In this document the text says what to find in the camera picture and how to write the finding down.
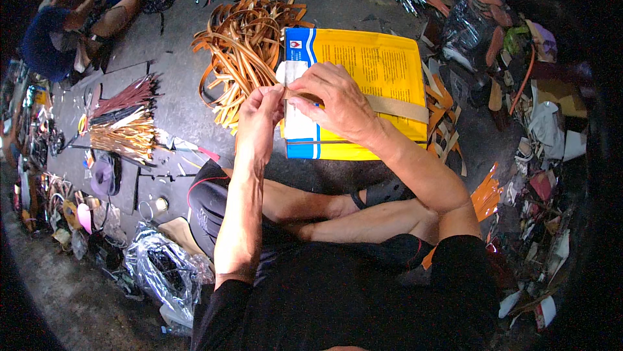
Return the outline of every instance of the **hand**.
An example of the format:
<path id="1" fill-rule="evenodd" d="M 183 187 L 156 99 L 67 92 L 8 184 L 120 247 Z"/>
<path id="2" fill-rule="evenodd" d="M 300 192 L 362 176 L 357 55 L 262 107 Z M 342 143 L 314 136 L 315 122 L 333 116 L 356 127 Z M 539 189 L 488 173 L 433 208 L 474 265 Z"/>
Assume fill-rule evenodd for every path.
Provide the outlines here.
<path id="1" fill-rule="evenodd" d="M 382 131 L 381 119 L 341 64 L 316 63 L 288 88 L 321 98 L 324 110 L 301 97 L 291 97 L 288 103 L 350 142 L 368 146 Z"/>
<path id="2" fill-rule="evenodd" d="M 260 87 L 240 107 L 236 161 L 266 166 L 272 153 L 276 124 L 284 118 L 284 86 Z"/>

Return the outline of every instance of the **orange cable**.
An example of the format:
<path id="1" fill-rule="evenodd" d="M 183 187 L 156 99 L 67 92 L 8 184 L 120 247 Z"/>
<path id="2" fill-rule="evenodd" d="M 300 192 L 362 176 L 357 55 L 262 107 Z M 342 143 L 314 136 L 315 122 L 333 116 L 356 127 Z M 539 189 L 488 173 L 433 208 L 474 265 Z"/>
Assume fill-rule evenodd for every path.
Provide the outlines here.
<path id="1" fill-rule="evenodd" d="M 526 72 L 526 77 L 523 78 L 523 83 L 521 84 L 521 87 L 519 88 L 519 91 L 517 92 L 517 95 L 515 96 L 513 105 L 510 106 L 510 111 L 508 112 L 509 115 L 513 115 L 515 106 L 517 105 L 517 102 L 519 101 L 519 97 L 521 97 L 521 93 L 523 92 L 523 88 L 526 87 L 526 82 L 528 81 L 528 77 L 530 77 L 530 73 L 532 72 L 532 66 L 534 65 L 534 44 L 531 44 L 530 47 L 532 48 L 532 58 L 530 59 L 530 66 L 528 67 L 528 71 Z"/>

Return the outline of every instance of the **sandal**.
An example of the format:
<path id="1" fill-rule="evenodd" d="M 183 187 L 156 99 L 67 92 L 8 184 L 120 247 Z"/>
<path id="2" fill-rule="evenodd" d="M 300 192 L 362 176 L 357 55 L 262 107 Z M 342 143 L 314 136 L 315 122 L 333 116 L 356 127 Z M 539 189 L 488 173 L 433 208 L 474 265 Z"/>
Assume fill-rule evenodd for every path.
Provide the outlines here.
<path id="1" fill-rule="evenodd" d="M 397 201 L 406 188 L 407 186 L 396 176 L 392 180 L 370 186 L 366 191 L 366 203 L 359 197 L 359 191 L 353 191 L 351 197 L 354 204 L 363 210 L 381 203 Z"/>

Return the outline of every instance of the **blue shirt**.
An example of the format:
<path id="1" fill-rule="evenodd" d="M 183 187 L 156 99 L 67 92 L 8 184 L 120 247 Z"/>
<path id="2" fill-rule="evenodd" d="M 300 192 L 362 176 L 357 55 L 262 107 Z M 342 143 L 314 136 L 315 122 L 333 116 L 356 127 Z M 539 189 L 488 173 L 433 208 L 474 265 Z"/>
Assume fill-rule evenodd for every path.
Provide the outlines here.
<path id="1" fill-rule="evenodd" d="M 70 12 L 61 7 L 45 6 L 32 20 L 22 42 L 26 64 L 52 82 L 61 81 L 74 68 L 76 51 L 58 51 L 50 37 L 51 32 L 63 33 L 63 23 Z"/>

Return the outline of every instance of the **yellow box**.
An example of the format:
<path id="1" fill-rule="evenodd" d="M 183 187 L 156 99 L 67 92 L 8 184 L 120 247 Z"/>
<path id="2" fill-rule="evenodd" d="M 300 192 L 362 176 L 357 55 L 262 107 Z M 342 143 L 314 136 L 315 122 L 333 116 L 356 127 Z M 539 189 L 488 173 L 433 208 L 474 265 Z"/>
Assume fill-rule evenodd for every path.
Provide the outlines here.
<path id="1" fill-rule="evenodd" d="M 308 66 L 326 61 L 341 64 L 364 94 L 426 106 L 419 50 L 412 39 L 372 32 L 288 28 L 285 43 L 285 60 L 305 61 Z M 286 138 L 288 158 L 378 160 L 362 146 L 305 120 L 306 117 L 291 105 L 286 106 L 285 115 L 282 137 Z M 426 147 L 425 123 L 383 113 L 378 115 Z"/>

